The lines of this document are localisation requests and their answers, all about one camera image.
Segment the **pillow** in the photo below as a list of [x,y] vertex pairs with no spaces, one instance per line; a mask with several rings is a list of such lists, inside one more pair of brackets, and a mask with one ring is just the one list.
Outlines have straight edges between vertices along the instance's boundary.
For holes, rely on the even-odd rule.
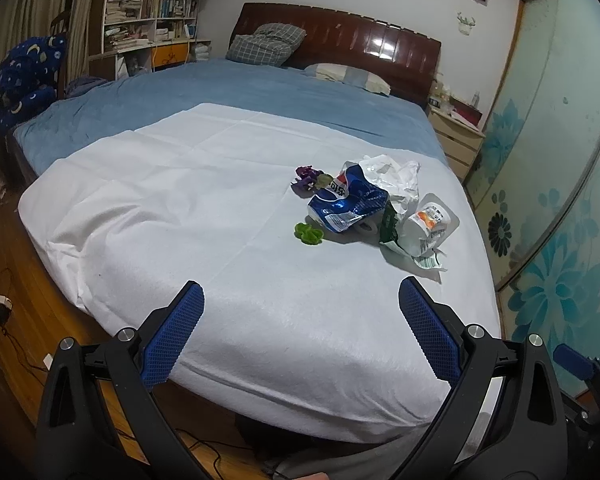
[[391,87],[380,76],[352,66],[318,63],[304,69],[305,75],[324,81],[340,81],[345,85],[363,88],[374,94],[389,95]]
[[295,25],[267,23],[253,34],[236,36],[226,53],[231,61],[281,66],[300,46],[306,31]]

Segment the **blue gripper pad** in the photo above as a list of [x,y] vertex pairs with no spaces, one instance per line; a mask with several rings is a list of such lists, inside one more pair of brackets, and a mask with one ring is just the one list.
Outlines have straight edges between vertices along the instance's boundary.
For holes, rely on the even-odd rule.
[[555,348],[554,361],[581,381],[593,378],[593,363],[564,343]]
[[194,283],[144,349],[140,376],[148,390],[156,384],[166,382],[204,309],[202,287]]
[[429,302],[410,280],[402,280],[398,292],[400,310],[424,352],[436,377],[454,388],[462,371],[458,345],[446,330]]

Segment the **wall-mounted bookshelf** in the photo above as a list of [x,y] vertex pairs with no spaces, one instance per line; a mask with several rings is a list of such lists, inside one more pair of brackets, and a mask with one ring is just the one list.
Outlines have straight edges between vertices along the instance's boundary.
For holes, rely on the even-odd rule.
[[191,60],[195,45],[210,47],[197,36],[199,10],[200,0],[104,0],[100,48],[90,51],[90,73],[106,72],[112,79],[112,73],[118,78],[124,72],[123,63],[147,72]]

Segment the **wooden nightstand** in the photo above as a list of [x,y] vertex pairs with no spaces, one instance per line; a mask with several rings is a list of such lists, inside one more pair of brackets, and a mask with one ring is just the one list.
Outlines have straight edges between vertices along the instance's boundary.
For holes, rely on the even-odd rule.
[[445,150],[451,170],[463,181],[484,140],[484,134],[463,122],[427,107],[429,122]]

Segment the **wooden floor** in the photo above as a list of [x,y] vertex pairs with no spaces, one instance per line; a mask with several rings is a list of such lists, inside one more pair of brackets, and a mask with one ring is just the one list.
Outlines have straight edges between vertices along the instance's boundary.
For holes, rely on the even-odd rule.
[[0,478],[34,478],[36,431],[0,368]]
[[[13,313],[6,325],[8,332],[22,345],[29,362],[43,367],[46,354],[54,354],[58,342],[68,335],[81,344],[103,342],[109,336],[91,317],[71,306],[47,275],[16,211],[19,197],[19,192],[8,192],[0,203],[0,294],[13,301]],[[1,330],[0,367],[24,413],[35,424],[45,373],[21,364],[14,345]],[[111,384],[103,382],[102,386],[114,424],[131,433]],[[157,386],[154,393],[174,428],[188,430],[203,440],[245,445],[234,428],[232,412],[171,381]],[[187,437],[183,439],[185,443],[192,442]],[[135,441],[122,439],[122,442],[129,455],[144,460]],[[267,478],[251,451],[222,445],[216,447],[222,455],[219,469],[226,480]],[[30,462],[31,453],[30,449],[22,450],[27,462]],[[194,455],[214,478],[218,478],[212,466],[215,452],[198,446]]]

